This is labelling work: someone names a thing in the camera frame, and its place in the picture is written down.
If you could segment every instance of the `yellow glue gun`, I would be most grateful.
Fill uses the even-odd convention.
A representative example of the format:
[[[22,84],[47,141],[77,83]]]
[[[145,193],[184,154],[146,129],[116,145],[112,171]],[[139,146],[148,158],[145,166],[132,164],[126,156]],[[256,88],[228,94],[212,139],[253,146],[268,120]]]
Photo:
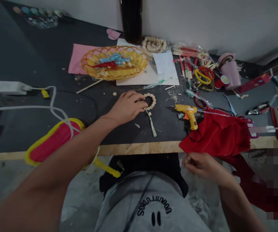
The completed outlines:
[[[184,112],[185,115],[188,116],[188,118],[185,116],[184,119],[189,119],[190,120],[192,131],[195,131],[195,130],[198,129],[198,125],[197,125],[197,122],[196,122],[196,119],[195,119],[195,116],[194,116],[194,114],[197,112],[196,107],[176,104],[175,109],[177,111]]]

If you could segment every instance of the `black table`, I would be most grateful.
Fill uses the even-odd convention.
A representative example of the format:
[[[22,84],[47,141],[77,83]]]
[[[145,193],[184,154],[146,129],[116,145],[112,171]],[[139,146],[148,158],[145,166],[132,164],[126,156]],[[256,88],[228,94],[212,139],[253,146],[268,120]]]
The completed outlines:
[[[92,46],[113,46],[116,41],[108,38],[105,27],[65,18],[56,28],[38,29],[28,24],[17,15],[10,2],[0,5],[0,81],[20,81],[33,87],[54,85],[58,93],[55,107],[63,109],[69,117],[82,120],[87,126],[101,115],[107,113],[118,96],[138,86],[116,86],[115,82],[101,82],[82,92],[76,91],[93,83],[88,79],[79,84],[74,75],[62,68],[68,68],[73,43]],[[256,77],[259,66],[243,62],[242,75]],[[102,144],[145,143],[159,141],[176,141],[185,137],[184,122],[178,120],[177,112],[168,107],[173,104],[194,106],[194,101],[184,94],[186,84],[181,78],[180,64],[176,64],[180,86],[164,90],[166,86],[157,86],[141,93],[150,92],[157,99],[156,106],[151,110],[157,137],[152,136],[150,122],[146,114],[138,117],[112,131]],[[201,95],[213,103],[214,107],[230,110],[223,96],[224,90],[202,92]],[[231,92],[226,92],[235,110],[244,115],[246,110],[265,101],[275,94],[274,84],[268,83],[248,92],[250,95],[243,100]],[[29,92],[26,96],[2,96],[0,106],[15,105],[49,105],[39,91]],[[250,116],[256,126],[272,125],[270,114]],[[0,152],[24,151],[36,140],[44,136],[52,128],[56,119],[49,110],[28,109],[0,112]]]

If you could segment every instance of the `person's right hand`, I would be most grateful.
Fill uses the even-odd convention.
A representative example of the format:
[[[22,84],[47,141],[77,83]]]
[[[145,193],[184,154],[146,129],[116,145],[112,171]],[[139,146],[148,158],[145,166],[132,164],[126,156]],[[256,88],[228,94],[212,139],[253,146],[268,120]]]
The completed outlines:
[[[182,164],[191,173],[220,186],[233,188],[238,184],[233,175],[208,153],[191,152],[184,157]]]
[[[102,118],[110,118],[116,126],[127,123],[141,113],[148,104],[144,101],[145,97],[141,93],[128,91],[121,94],[112,109]]]

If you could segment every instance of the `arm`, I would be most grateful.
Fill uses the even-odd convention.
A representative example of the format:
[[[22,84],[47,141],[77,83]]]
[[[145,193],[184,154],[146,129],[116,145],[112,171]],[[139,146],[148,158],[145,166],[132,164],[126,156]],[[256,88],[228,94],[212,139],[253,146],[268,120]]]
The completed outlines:
[[[70,181],[90,161],[115,127],[147,107],[142,94],[123,93],[110,112],[60,147],[39,165],[0,207],[0,231],[58,231]]]
[[[265,231],[235,178],[207,153],[190,153],[183,160],[195,175],[219,185],[223,211],[230,231]]]

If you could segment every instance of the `power adapter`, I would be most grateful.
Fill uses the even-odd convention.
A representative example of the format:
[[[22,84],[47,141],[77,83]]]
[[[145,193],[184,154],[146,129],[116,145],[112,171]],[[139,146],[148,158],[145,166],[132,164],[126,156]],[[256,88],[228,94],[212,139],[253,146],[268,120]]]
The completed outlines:
[[[4,95],[26,95],[32,87],[22,82],[0,81],[0,94]]]

